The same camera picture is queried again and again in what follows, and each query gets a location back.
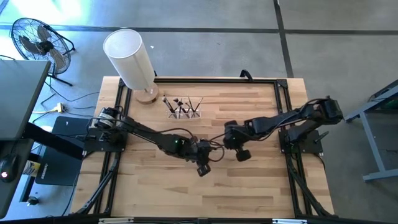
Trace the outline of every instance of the fan stand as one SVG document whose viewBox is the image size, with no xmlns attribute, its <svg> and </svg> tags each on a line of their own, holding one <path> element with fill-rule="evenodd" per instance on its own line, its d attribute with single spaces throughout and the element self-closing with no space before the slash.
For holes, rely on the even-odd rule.
<svg viewBox="0 0 398 224">
<path fill-rule="evenodd" d="M 71 83 L 68 83 L 67 81 L 62 80 L 60 78 L 57 78 L 54 74 L 53 75 L 52 74 L 47 74 L 47 77 L 53 78 L 55 80 L 58 80 L 58 81 L 60 81 L 60 82 L 62 82 L 64 84 L 67 84 L 68 86 L 73 86 Z"/>
<path fill-rule="evenodd" d="M 44 27 L 45 27 L 46 29 L 51 30 L 52 32 L 54 32 L 55 34 L 57 34 L 59 37 L 61 37 L 62 39 L 66 40 L 67 42 L 69 42 L 70 44 L 72 44 L 72 49 L 66 51 L 65 53 L 63 53 L 63 55 L 66 55 L 66 54 L 70 53 L 72 50 L 76 50 L 75 44 L 73 44 L 73 42 L 70 41 L 68 38 L 66 38 L 66 37 L 64 37 L 63 35 L 59 34 L 56 30 L 54 30 L 53 28 L 51 28 L 49 25 L 44 25 Z M 60 82 L 62 82 L 62 83 L 64 83 L 64 84 L 67 84 L 68 86 L 73 86 L 71 83 L 68 83 L 68 82 L 66 82 L 65 80 L 62 80 L 62 79 L 60 79 L 60 78 L 58 78 L 58 77 L 56 76 L 56 74 L 55 74 L 55 64 L 54 64 L 54 66 L 53 66 L 52 74 L 47 74 L 47 77 L 53 78 L 53 79 L 55 79 L 55 80 L 58 80 L 58 81 L 60 81 Z"/>
</svg>

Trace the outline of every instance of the wooden lamp base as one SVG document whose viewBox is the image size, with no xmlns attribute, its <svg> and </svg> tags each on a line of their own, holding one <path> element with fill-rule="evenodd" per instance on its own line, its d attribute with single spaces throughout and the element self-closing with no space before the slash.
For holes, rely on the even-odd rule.
<svg viewBox="0 0 398 224">
<path fill-rule="evenodd" d="M 159 96 L 159 88 L 155 83 L 152 83 L 150 87 L 144 90 L 134 90 L 133 96 L 142 104 L 150 104 L 155 102 Z"/>
</svg>

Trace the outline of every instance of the gray metal stand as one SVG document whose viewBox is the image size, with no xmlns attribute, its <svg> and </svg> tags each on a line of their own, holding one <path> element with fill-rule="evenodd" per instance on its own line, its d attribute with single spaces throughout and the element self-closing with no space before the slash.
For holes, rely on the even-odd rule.
<svg viewBox="0 0 398 224">
<path fill-rule="evenodd" d="M 373 152 L 374 159 L 376 160 L 377 167 L 379 168 L 379 172 L 374 172 L 368 175 L 364 175 L 363 176 L 364 181 L 383 179 L 387 177 L 398 177 L 398 169 L 386 170 L 386 168 L 384 167 L 383 161 L 379 153 L 379 149 L 377 147 L 376 141 L 374 140 L 375 137 L 372 133 L 368 119 L 366 118 L 367 111 L 372 111 L 377 109 L 378 107 L 380 107 L 381 104 L 390 100 L 391 97 L 395 96 L 396 94 L 398 94 L 398 86 L 386 90 L 383 94 L 379 95 L 374 100 L 366 103 L 360 109 L 344 117 L 346 123 L 350 123 L 355 118 L 361 118 L 363 128 L 365 130 L 366 136 L 368 137 L 368 141 Z"/>
</svg>

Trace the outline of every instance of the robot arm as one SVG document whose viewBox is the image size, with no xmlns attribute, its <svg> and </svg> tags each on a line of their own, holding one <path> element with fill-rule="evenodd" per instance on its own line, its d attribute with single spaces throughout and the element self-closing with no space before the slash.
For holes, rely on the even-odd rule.
<svg viewBox="0 0 398 224">
<path fill-rule="evenodd" d="M 251 155 L 248 150 L 243 149 L 243 144 L 248 141 L 263 141 L 277 128 L 306 120 L 287 131 L 286 138 L 289 142 L 295 142 L 321 125 L 337 124 L 342 119 L 343 113 L 336 100 L 329 97 L 316 99 L 305 103 L 301 108 L 271 118 L 253 118 L 246 120 L 243 125 L 238 125 L 236 121 L 228 121 L 224 124 L 223 142 L 225 148 L 236 151 L 238 161 L 245 161 L 250 159 Z"/>
<path fill-rule="evenodd" d="M 99 118 L 103 119 L 98 118 L 94 126 L 102 130 L 103 136 L 101 138 L 103 140 L 116 143 L 119 139 L 118 136 L 122 133 L 130 133 L 154 143 L 168 156 L 196 162 L 197 171 L 201 177 L 210 172 L 211 169 L 208 165 L 210 161 L 209 154 L 216 148 L 209 141 L 198 140 L 195 136 L 186 138 L 178 134 L 163 134 L 138 123 L 128 116 L 116 119 L 117 115 L 118 110 L 114 108 L 103 108 L 99 114 Z"/>
</svg>

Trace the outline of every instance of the pen holder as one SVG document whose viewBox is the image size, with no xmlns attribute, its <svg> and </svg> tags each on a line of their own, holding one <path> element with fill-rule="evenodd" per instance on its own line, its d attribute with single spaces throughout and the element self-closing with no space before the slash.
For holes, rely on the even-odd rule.
<svg viewBox="0 0 398 224">
<path fill-rule="evenodd" d="M 198 109 L 193 112 L 190 108 L 188 108 L 187 106 L 183 106 L 182 107 L 186 113 L 183 112 L 183 110 L 179 110 L 179 108 L 177 108 L 175 110 L 175 113 L 172 113 L 171 111 L 167 110 L 167 118 L 168 119 L 178 119 L 178 120 L 191 120 L 191 119 L 200 119 L 201 118 L 201 108 L 200 106 L 198 107 Z"/>
</svg>

